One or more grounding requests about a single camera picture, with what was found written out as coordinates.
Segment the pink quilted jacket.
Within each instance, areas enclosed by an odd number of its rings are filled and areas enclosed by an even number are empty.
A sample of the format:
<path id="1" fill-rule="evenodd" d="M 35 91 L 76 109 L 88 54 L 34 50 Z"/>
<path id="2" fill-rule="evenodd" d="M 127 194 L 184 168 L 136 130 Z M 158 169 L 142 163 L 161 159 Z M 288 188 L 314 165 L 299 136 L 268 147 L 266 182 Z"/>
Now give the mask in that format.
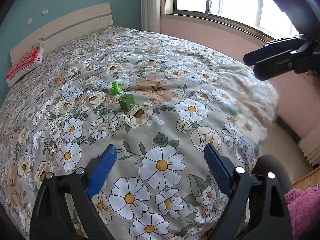
<path id="1" fill-rule="evenodd" d="M 293 239 L 298 239 L 319 220 L 319 189 L 313 186 L 306 191 L 292 188 L 284 197 L 290 214 Z"/>

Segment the green cube die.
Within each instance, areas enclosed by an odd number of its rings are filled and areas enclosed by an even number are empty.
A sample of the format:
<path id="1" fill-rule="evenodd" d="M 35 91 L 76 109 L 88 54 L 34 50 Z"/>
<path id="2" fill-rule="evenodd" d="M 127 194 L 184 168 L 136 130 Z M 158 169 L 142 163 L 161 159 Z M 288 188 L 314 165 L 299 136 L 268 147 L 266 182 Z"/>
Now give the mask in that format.
<path id="1" fill-rule="evenodd" d="M 125 111 L 130 111 L 136 105 L 132 94 L 124 94 L 118 99 L 118 102 Z"/>

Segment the floral bed duvet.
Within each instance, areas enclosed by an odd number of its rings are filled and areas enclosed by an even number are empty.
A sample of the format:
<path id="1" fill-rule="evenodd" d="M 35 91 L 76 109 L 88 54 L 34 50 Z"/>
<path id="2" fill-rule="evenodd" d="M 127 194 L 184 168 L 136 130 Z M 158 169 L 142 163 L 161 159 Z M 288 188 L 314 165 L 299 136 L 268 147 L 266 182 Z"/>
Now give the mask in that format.
<path id="1" fill-rule="evenodd" d="M 130 111 L 124 94 L 134 96 Z M 228 197 L 205 146 L 251 171 L 277 109 L 269 82 L 215 50 L 116 26 L 93 31 L 48 53 L 1 105 L 1 205 L 28 239 L 46 174 L 70 174 L 113 144 L 118 159 L 92 202 L 115 238 L 207 239 Z"/>

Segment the green lego brick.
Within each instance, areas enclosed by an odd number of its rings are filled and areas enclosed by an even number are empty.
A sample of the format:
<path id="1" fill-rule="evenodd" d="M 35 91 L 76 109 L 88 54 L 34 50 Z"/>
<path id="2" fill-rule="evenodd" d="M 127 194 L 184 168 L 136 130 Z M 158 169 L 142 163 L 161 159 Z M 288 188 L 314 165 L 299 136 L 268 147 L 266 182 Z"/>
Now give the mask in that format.
<path id="1" fill-rule="evenodd" d="M 121 93 L 120 83 L 117 80 L 109 83 L 108 84 L 108 92 L 113 95 L 120 94 Z"/>

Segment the beige curtain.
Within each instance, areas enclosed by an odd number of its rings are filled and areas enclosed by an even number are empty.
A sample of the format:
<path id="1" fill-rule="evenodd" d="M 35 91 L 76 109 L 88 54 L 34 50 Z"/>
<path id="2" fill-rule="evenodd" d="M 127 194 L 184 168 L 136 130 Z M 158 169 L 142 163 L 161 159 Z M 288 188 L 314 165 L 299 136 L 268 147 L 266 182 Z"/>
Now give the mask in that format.
<path id="1" fill-rule="evenodd" d="M 141 0 L 142 30 L 161 32 L 161 0 Z"/>

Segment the white pillow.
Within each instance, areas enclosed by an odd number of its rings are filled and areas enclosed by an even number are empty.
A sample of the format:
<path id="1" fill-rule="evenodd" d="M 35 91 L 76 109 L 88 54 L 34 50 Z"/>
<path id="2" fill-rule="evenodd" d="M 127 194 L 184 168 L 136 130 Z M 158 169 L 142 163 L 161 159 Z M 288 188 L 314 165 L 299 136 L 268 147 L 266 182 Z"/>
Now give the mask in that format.
<path id="1" fill-rule="evenodd" d="M 8 80 L 6 79 L 6 83 L 9 88 L 11 88 L 20 78 L 24 77 L 26 74 L 34 70 L 36 67 L 38 67 L 42 63 L 43 52 L 44 52 L 44 49 L 42 48 L 41 52 L 38 55 L 37 62 L 18 71 L 11 79 L 8 79 Z"/>

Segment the red folded cloth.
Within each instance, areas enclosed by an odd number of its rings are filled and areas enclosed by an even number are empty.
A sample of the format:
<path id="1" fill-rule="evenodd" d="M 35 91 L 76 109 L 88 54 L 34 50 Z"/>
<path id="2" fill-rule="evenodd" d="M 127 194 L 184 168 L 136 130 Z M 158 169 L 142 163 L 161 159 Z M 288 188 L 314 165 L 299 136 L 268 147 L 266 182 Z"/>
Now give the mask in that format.
<path id="1" fill-rule="evenodd" d="M 16 61 L 14 65 L 9 69 L 6 74 L 6 79 L 11 79 L 18 71 L 37 62 L 37 58 L 39 53 L 41 52 L 41 49 L 41 46 L 35 46 L 31 50 L 23 54 L 20 59 Z"/>

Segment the beige wooden headboard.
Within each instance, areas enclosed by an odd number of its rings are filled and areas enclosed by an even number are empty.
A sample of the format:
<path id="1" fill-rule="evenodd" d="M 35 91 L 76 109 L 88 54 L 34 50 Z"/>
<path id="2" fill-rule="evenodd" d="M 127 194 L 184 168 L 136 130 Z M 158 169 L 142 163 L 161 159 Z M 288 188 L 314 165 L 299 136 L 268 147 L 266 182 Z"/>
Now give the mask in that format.
<path id="1" fill-rule="evenodd" d="M 97 29 L 113 24 L 109 3 L 101 3 L 79 9 L 57 18 L 37 29 L 10 51 L 14 64 L 33 45 L 40 44 L 48 54 L 57 47 Z"/>

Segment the window with dark frame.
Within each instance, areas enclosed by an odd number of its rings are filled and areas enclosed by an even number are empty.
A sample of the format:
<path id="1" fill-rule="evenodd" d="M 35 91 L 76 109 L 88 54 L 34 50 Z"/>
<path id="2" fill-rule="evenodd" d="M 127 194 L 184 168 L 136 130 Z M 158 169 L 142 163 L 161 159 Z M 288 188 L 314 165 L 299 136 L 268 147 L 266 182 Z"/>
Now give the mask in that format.
<path id="1" fill-rule="evenodd" d="M 262 42 L 298 35 L 272 0 L 165 0 L 165 12 L 214 22 Z"/>

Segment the white wall socket left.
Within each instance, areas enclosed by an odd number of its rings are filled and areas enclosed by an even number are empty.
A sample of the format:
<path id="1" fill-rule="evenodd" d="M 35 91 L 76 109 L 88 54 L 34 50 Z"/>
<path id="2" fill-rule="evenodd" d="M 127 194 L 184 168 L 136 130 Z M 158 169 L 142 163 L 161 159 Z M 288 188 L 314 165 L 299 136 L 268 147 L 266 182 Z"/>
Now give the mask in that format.
<path id="1" fill-rule="evenodd" d="M 27 20 L 27 25 L 30 25 L 32 22 L 33 22 L 33 19 L 32 19 L 32 18 L 28 19 L 28 20 Z"/>

